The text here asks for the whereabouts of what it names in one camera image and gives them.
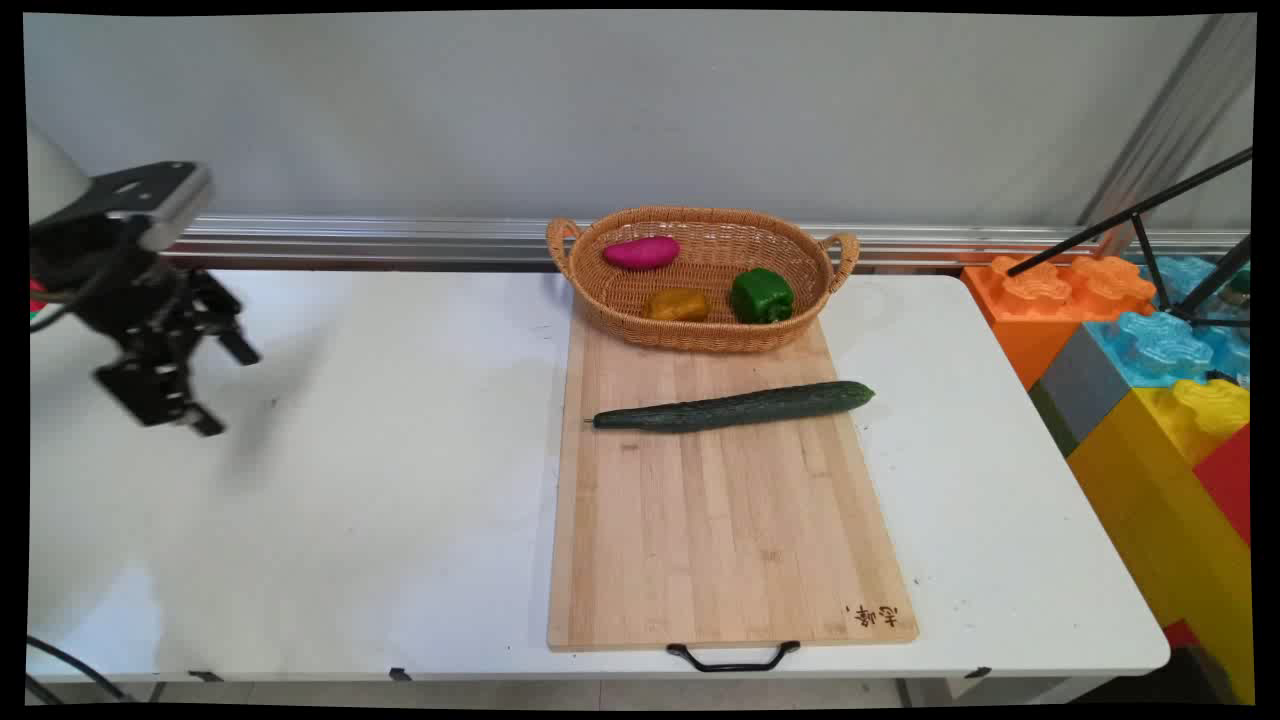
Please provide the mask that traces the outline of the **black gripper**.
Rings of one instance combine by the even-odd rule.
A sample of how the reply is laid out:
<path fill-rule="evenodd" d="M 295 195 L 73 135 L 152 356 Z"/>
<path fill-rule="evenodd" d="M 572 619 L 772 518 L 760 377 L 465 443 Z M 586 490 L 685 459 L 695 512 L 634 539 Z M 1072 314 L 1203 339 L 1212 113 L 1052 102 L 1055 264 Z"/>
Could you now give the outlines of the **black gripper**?
<path fill-rule="evenodd" d="M 211 336 L 242 366 L 261 361 L 246 340 L 241 301 L 202 269 L 173 266 L 145 249 L 145 217 L 81 215 L 45 220 L 29 232 L 29 270 L 45 310 L 32 334 L 74 318 L 114 341 L 123 356 L 95 380 L 142 427 L 182 425 L 219 436 L 223 421 L 195 397 L 187 366 Z"/>

